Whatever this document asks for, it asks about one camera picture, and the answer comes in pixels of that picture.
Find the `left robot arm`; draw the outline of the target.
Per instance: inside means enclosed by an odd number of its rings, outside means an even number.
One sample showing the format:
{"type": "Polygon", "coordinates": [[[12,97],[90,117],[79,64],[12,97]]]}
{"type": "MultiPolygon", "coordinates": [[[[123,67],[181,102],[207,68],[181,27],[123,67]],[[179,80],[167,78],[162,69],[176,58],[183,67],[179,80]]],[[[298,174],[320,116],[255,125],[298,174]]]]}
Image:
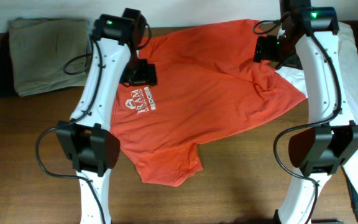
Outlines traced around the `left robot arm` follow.
{"type": "Polygon", "coordinates": [[[148,29],[139,10],[121,17],[103,14],[92,33],[93,54],[86,84],[68,122],[59,122],[57,138],[80,183],[81,223],[111,223],[109,179],[121,145],[110,132],[119,85],[156,85],[155,65],[138,57],[148,29]]]}

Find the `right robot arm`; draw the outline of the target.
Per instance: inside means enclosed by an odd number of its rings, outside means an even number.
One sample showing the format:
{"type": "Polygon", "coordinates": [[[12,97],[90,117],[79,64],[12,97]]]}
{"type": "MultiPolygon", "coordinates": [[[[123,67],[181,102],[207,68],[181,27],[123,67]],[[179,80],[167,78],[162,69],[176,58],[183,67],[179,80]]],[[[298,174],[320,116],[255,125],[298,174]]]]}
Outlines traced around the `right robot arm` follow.
{"type": "Polygon", "coordinates": [[[358,150],[358,123],[344,93],[335,9],[281,0],[280,14],[273,23],[277,35],[269,30],[257,34],[254,61],[281,67],[297,58],[305,75],[309,116],[306,124],[288,129],[291,182],[272,221],[310,223],[324,185],[358,150]]]}

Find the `folded black garment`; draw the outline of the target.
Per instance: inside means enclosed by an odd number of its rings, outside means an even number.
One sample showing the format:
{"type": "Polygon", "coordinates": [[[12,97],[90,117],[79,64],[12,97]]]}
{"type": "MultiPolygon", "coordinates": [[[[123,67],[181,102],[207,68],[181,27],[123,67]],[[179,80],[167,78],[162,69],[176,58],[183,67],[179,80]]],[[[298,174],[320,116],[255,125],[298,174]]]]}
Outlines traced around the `folded black garment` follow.
{"type": "Polygon", "coordinates": [[[0,98],[18,96],[14,88],[14,73],[9,48],[9,34],[0,41],[0,98]]]}

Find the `folded olive green garment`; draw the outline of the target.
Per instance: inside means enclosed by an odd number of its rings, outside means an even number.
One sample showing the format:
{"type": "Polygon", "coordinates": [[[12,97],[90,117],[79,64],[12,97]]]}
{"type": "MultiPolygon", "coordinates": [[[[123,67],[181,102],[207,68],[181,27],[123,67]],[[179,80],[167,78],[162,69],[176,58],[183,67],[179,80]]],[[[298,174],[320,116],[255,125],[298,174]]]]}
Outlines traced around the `folded olive green garment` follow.
{"type": "Polygon", "coordinates": [[[14,89],[19,96],[83,86],[86,59],[64,65],[90,51],[90,24],[81,19],[16,19],[9,22],[14,89]]]}

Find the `orange t-shirt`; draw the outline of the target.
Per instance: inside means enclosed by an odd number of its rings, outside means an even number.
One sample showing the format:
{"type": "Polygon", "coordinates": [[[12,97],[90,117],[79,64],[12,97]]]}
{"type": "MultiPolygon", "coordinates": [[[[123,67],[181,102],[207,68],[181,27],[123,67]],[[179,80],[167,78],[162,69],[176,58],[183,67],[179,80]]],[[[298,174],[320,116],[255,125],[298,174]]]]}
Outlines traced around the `orange t-shirt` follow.
{"type": "Polygon", "coordinates": [[[255,21],[154,37],[139,53],[155,86],[120,86],[111,133],[141,181],[177,187],[202,170],[198,145],[261,126],[305,98],[268,63],[253,61],[255,21]]]}

